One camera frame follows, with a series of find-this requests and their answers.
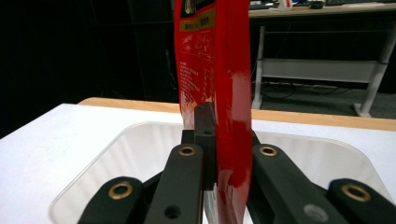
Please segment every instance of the wooden table edge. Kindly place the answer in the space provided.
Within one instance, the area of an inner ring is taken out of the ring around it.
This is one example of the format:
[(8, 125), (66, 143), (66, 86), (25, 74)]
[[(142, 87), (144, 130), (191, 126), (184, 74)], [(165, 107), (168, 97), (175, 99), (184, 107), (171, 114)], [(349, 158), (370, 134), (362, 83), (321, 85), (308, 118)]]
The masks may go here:
[[(168, 113), (180, 113), (178, 104), (159, 103), (149, 101), (136, 100), (121, 100), (110, 98), (92, 97), (87, 98), (79, 105), (93, 105), (104, 107), (116, 107), (136, 110), (148, 110)], [(383, 131), (396, 131), (396, 119), (373, 119), (350, 116), (324, 115), (324, 114), (309, 114), (285, 111), (271, 111), (271, 110), (251, 110), (253, 119), (314, 124), (335, 127), (348, 127), (360, 129), (375, 129)]]

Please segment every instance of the red bag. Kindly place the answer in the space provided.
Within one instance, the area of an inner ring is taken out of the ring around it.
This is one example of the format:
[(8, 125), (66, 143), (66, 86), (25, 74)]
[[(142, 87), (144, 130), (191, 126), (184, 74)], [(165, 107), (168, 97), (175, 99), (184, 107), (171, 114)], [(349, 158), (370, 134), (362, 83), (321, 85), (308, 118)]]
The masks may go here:
[(180, 110), (213, 102), (219, 223), (242, 223), (251, 174), (248, 0), (176, 0), (175, 50)]

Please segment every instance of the floor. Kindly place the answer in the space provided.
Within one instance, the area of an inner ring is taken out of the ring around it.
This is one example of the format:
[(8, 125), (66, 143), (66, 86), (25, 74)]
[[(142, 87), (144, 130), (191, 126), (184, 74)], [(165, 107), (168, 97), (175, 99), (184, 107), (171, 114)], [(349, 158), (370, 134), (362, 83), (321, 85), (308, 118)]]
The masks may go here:
[[(261, 109), (357, 116), (353, 104), (363, 103), (366, 90), (292, 83), (264, 83)], [(378, 93), (370, 110), (373, 118), (396, 119), (396, 94)]]

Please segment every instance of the white metal table leg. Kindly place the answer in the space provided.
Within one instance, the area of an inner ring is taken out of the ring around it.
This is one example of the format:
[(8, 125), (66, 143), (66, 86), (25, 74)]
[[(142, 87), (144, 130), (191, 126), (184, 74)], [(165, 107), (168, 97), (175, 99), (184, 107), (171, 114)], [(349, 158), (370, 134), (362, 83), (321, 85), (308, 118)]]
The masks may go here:
[(260, 109), (262, 106), (262, 53), (264, 48), (264, 32), (265, 27), (260, 27), (259, 50), (257, 52), (256, 64), (256, 84), (254, 89), (254, 99), (251, 105), (252, 109)]
[(369, 87), (367, 88), (366, 99), (363, 104), (354, 104), (356, 113), (360, 117), (370, 118), (370, 108), (373, 105), (374, 98), (378, 91), (379, 85), (381, 84), (382, 77), (387, 71), (390, 54), (396, 44), (396, 22), (392, 24), (392, 30), (388, 35), (387, 41), (385, 42), (384, 48), (382, 49), (379, 60), (375, 65), (372, 77), (370, 79)]

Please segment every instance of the white tray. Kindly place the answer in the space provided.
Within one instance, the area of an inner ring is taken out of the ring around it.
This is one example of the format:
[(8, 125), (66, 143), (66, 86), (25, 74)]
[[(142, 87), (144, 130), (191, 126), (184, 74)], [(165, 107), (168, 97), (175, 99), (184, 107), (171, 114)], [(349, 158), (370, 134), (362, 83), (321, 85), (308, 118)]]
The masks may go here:
[[(78, 222), (90, 198), (108, 180), (124, 175), (145, 182), (165, 166), (180, 144), (182, 125), (147, 122), (122, 131), (52, 202), (54, 223)], [(359, 180), (391, 201), (368, 158), (356, 148), (331, 139), (256, 132), (261, 143), (282, 148), (304, 174), (327, 189), (337, 178)], [(248, 213), (245, 223), (251, 223)]]

